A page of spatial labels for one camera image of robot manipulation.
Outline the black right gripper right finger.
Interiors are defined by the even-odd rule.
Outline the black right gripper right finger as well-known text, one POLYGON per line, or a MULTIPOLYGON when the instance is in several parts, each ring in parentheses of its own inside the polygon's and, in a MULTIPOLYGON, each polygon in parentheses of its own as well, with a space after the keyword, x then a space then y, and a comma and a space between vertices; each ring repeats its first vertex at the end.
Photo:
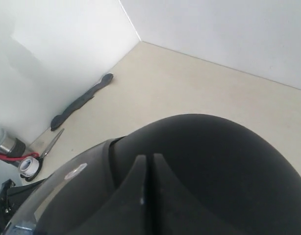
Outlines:
POLYGON ((211 216, 173 173, 161 154, 153 156, 159 231, 162 235, 213 235, 211 216))

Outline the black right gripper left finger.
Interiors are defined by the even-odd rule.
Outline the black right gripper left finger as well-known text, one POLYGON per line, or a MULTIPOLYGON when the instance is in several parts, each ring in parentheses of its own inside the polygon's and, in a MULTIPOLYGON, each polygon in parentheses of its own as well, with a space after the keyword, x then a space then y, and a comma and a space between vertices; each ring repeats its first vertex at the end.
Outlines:
POLYGON ((145 187, 148 166, 145 155, 136 157, 128 175, 94 216, 94 235, 145 235, 145 187))

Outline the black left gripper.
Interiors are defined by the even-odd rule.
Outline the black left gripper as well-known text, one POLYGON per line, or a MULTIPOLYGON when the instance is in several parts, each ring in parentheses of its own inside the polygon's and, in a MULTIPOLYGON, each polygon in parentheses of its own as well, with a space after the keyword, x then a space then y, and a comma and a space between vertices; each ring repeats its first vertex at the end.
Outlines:
POLYGON ((11 179, 2 183, 0 188, 0 235, 15 212, 42 182, 41 180, 18 187, 11 179))

